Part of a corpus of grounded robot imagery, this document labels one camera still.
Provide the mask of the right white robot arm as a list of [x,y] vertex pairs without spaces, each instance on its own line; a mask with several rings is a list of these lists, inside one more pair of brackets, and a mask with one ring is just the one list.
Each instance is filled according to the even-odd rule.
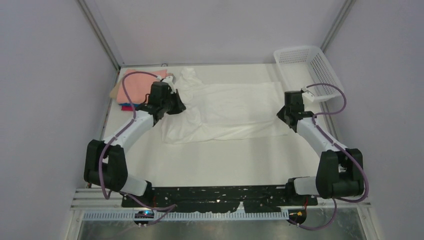
[[319,157],[314,176],[288,180],[286,187],[292,194],[341,199],[365,193],[362,153],[341,144],[319,126],[314,113],[305,110],[303,91],[286,91],[284,105],[276,115],[306,140]]

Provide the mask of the white t shirt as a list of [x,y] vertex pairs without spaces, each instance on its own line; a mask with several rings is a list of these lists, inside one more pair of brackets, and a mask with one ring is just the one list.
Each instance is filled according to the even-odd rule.
[[161,139],[167,144],[285,136],[289,127],[277,117],[284,105],[280,82],[206,84],[185,67],[175,87],[186,109],[167,115]]

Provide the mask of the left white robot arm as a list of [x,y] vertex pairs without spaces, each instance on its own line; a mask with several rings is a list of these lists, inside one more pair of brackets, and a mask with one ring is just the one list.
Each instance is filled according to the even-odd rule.
[[142,196],[150,182],[128,172],[126,153],[165,115],[182,113],[186,107],[174,84],[166,79],[151,85],[147,101],[132,106],[132,117],[104,140],[91,140],[85,157],[83,179],[114,192]]

